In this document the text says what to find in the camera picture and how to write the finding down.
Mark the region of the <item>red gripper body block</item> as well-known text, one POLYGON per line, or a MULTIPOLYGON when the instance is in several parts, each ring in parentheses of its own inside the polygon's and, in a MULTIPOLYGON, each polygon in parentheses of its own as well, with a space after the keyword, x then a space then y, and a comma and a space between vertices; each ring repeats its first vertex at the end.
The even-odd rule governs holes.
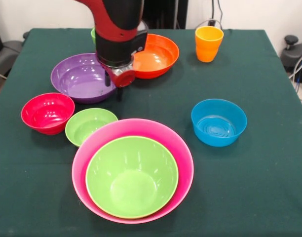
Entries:
POLYGON ((132 64, 123 67, 108 67, 103 65, 111 82, 118 88, 130 85, 136 78, 132 64))

